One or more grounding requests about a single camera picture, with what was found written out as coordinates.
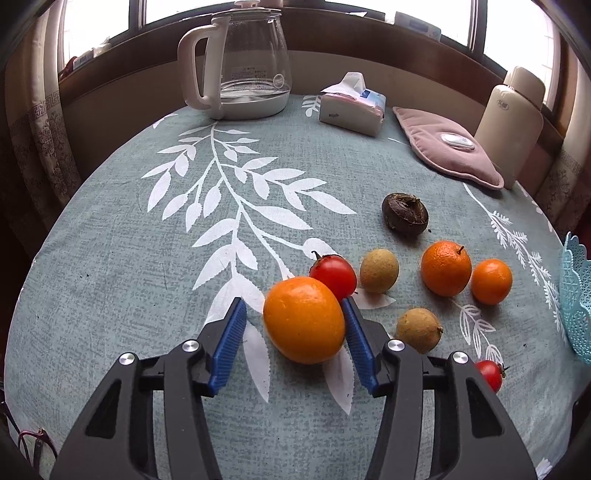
tablecloth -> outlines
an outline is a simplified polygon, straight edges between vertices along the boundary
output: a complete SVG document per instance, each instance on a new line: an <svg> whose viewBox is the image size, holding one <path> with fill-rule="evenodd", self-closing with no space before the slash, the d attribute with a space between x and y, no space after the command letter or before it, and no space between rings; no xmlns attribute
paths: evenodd
<svg viewBox="0 0 591 480"><path fill-rule="evenodd" d="M561 244L540 208L519 184L492 192L430 170L391 111L370 138L320 123L319 101L291 95L278 115L245 122L181 108L91 175L33 261L15 309L5 384L21 428L43 426L61 446L121 353L166 353L240 295L245 340L226 388L204 400L223 477L364 478L384 400L361 386L346 346L322 365L285 359L261 312L275 282L307 274L312 250L358 268L366 252L388 248L399 279L382 296L358 289L364 316L393 332L407 309L432 310L444 327L432 355L461 349L510 365L499 398L532 461L544 469L562 455L580 364L559 320ZM417 239L385 227L380 205L391 192L426 205L428 230ZM451 299L431 294L418 263L439 239L464 245L474 265L505 261L509 297L485 307L469 288ZM417 477L428 476L433 436L433 393L424 401ZM167 479L161 395L154 422ZM50 467L44 455L45 476Z"/></svg>

silver screw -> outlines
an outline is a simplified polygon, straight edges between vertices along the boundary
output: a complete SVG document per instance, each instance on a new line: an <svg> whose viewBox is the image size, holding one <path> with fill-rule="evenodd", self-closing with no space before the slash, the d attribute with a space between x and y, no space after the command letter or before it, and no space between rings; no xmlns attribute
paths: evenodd
<svg viewBox="0 0 591 480"><path fill-rule="evenodd" d="M183 350L185 352L194 352L199 348L199 342L197 340L187 340L183 343Z"/></svg>
<svg viewBox="0 0 591 480"><path fill-rule="evenodd" d="M121 365L131 365L135 361L135 355L132 353L124 353L119 357L119 363Z"/></svg>
<svg viewBox="0 0 591 480"><path fill-rule="evenodd" d="M402 350L404 350L404 342L396 339L390 340L388 342L388 348L393 352L402 352Z"/></svg>
<svg viewBox="0 0 591 480"><path fill-rule="evenodd" d="M454 352L453 361L458 364L468 363L468 356L464 352Z"/></svg>

tomato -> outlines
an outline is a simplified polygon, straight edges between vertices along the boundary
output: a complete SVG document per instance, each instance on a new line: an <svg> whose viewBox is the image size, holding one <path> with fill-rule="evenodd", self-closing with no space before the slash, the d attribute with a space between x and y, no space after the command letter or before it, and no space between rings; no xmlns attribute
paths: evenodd
<svg viewBox="0 0 591 480"><path fill-rule="evenodd" d="M310 269L310 276L326 285L338 301L352 295L357 288L357 276L349 262L340 255L321 257L314 253L317 260Z"/></svg>
<svg viewBox="0 0 591 480"><path fill-rule="evenodd" d="M505 371L509 367L505 368L504 365L496 364L491 360L481 360L480 362L476 362L476 368L494 392L497 393L501 389L503 379L505 378Z"/></svg>

thermos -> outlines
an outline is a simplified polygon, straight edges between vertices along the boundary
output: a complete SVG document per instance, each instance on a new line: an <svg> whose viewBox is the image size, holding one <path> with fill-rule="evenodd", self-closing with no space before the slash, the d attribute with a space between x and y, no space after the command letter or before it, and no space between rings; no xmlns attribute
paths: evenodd
<svg viewBox="0 0 591 480"><path fill-rule="evenodd" d="M474 138L505 181L513 187L544 125L540 112L544 83L529 70L515 67L491 97Z"/></svg>

glass kettle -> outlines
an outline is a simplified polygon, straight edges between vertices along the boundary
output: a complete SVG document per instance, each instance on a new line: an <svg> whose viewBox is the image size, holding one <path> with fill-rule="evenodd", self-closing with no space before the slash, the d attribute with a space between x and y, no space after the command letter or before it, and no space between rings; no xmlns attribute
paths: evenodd
<svg viewBox="0 0 591 480"><path fill-rule="evenodd" d="M181 88L186 104L213 119L246 120L285 108L291 72L281 11L239 1L216 14L211 25L189 30L178 44ZM199 93L195 45L207 38L203 96Z"/></svg>

